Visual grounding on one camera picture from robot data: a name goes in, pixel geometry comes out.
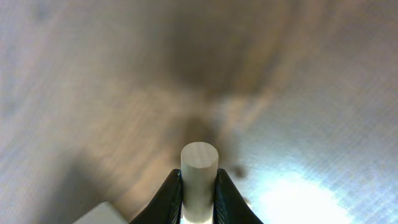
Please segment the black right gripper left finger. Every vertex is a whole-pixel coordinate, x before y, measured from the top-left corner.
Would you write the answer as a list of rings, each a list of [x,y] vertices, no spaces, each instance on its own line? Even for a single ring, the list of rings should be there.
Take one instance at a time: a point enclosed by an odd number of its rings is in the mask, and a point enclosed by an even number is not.
[[[181,170],[173,169],[149,204],[129,224],[180,224]]]

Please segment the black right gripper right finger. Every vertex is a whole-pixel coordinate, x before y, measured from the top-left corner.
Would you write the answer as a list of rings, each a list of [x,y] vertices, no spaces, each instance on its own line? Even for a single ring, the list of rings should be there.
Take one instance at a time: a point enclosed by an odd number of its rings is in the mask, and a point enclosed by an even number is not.
[[[213,202],[214,224],[263,224],[249,208],[228,173],[219,168]]]

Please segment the wooden rattle drum toy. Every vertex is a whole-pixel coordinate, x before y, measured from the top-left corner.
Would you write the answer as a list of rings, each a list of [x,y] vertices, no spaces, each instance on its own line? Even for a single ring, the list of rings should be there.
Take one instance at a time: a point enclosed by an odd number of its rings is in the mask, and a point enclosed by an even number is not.
[[[192,142],[181,151],[182,215],[185,223],[212,223],[218,151],[206,142]]]

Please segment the white cardboard box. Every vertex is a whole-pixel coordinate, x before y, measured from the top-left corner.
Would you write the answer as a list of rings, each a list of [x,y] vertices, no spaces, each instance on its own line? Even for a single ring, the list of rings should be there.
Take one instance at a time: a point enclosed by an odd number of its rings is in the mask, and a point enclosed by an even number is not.
[[[128,224],[128,221],[109,202],[103,202],[73,224]]]

